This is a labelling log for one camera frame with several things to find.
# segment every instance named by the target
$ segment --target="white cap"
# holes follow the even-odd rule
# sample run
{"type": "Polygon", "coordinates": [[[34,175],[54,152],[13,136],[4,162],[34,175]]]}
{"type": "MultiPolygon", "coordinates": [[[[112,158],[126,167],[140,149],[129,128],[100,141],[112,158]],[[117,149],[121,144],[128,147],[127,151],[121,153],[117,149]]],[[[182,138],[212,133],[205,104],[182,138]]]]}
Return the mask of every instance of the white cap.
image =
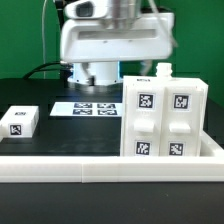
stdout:
{"type": "Polygon", "coordinates": [[[172,64],[171,63],[158,63],[156,76],[158,78],[172,78],[172,64]]]}

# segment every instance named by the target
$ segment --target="white box with markers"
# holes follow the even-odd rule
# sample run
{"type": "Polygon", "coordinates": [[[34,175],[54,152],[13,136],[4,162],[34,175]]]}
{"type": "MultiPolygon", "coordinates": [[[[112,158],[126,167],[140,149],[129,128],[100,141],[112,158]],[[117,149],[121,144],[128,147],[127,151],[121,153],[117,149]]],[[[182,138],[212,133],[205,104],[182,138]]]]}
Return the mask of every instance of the white box with markers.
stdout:
{"type": "Polygon", "coordinates": [[[199,156],[208,86],[171,73],[124,77],[121,156],[199,156]]]}

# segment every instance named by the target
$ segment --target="small white cube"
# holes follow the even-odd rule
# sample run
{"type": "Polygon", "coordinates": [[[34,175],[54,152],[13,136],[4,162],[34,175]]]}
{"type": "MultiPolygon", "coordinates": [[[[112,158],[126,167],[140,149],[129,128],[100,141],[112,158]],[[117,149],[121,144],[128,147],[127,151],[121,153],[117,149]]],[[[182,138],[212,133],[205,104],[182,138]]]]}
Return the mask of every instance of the small white cube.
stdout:
{"type": "Polygon", "coordinates": [[[3,138],[32,138],[38,120],[38,106],[11,106],[1,120],[1,135],[3,138]]]}

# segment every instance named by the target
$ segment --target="black cable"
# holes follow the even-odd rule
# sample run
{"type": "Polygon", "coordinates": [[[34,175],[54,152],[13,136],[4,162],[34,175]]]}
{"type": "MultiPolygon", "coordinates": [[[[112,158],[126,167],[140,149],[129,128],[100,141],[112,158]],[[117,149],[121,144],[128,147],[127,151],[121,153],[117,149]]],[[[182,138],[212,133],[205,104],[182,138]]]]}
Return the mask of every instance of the black cable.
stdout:
{"type": "Polygon", "coordinates": [[[23,76],[23,79],[29,79],[29,77],[37,72],[38,70],[40,70],[41,68],[45,68],[45,67],[48,67],[48,66],[51,66],[51,65],[57,65],[57,64],[60,64],[60,61],[55,61],[55,62],[49,62],[49,63],[45,63],[43,65],[40,65],[38,67],[36,67],[35,69],[31,70],[30,72],[26,73],[24,76],[23,76]]]}
{"type": "Polygon", "coordinates": [[[49,69],[36,70],[35,72],[50,72],[50,71],[70,71],[70,69],[66,69],[66,68],[49,68],[49,69]]]}
{"type": "Polygon", "coordinates": [[[63,13],[63,10],[57,10],[58,12],[58,21],[59,21],[59,26],[60,26],[60,31],[62,30],[62,27],[65,23],[65,20],[64,20],[64,13],[63,13]]]}

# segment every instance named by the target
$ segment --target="white container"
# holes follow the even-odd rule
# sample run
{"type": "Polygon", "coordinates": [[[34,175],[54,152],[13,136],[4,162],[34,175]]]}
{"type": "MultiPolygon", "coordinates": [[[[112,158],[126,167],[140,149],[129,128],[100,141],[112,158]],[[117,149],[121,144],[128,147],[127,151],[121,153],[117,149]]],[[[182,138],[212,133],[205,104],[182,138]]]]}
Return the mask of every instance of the white container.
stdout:
{"type": "Polygon", "coordinates": [[[172,78],[168,63],[157,69],[157,77],[124,77],[121,156],[198,156],[208,86],[172,78]]]}
{"type": "Polygon", "coordinates": [[[39,119],[38,106],[11,106],[1,120],[4,138],[31,138],[39,119]]]}

